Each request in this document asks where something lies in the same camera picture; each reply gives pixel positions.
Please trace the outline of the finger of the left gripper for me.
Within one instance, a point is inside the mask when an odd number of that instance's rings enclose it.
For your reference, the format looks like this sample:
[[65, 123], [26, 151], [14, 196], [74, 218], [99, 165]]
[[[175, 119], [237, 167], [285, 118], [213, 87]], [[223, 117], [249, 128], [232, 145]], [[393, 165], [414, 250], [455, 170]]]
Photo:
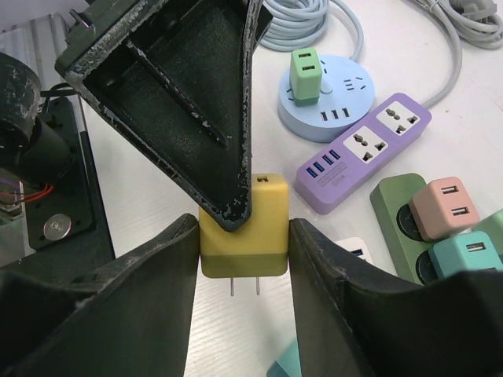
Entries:
[[91, 1], [56, 71], [226, 231], [251, 216], [261, 1]]

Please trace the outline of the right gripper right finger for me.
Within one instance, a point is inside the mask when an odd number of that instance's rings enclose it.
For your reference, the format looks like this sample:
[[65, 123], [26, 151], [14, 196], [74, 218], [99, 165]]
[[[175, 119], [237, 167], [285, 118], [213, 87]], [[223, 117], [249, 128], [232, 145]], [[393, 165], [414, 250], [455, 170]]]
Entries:
[[290, 221], [288, 247], [303, 375], [501, 375], [500, 273], [414, 284], [303, 218]]

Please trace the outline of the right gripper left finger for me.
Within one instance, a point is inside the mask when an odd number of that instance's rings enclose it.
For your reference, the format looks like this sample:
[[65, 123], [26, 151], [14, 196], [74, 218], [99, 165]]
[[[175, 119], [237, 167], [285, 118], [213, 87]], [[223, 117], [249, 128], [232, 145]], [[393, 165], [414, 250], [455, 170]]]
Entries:
[[2, 375], [183, 375], [198, 261], [198, 223], [183, 214], [66, 284], [2, 271]]

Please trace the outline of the teal charger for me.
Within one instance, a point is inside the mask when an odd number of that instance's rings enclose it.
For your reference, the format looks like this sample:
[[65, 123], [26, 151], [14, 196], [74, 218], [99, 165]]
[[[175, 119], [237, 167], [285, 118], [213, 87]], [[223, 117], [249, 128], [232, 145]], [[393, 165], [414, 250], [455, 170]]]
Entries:
[[297, 339], [269, 367], [267, 377], [301, 377], [301, 364]]
[[463, 271], [502, 271], [497, 250], [483, 231], [466, 232], [439, 241], [428, 254], [439, 279]]

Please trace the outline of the yellow charger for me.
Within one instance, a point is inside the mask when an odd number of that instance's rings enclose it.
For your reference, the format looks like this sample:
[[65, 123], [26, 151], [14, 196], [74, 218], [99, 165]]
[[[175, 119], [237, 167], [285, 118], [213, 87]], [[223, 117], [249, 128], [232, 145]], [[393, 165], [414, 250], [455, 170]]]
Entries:
[[282, 174], [251, 177], [250, 218], [235, 232], [223, 230], [199, 209], [202, 273], [211, 279], [230, 279], [234, 295], [236, 278], [255, 278], [261, 293], [262, 277], [281, 276], [288, 267], [289, 186]]

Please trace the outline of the pink charger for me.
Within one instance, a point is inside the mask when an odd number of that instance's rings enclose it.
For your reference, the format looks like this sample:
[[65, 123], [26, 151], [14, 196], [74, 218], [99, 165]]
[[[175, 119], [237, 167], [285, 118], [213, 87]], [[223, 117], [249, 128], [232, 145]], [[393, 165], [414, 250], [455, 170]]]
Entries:
[[479, 223], [463, 182], [457, 177], [429, 182], [409, 201], [413, 219], [423, 240], [443, 240]]

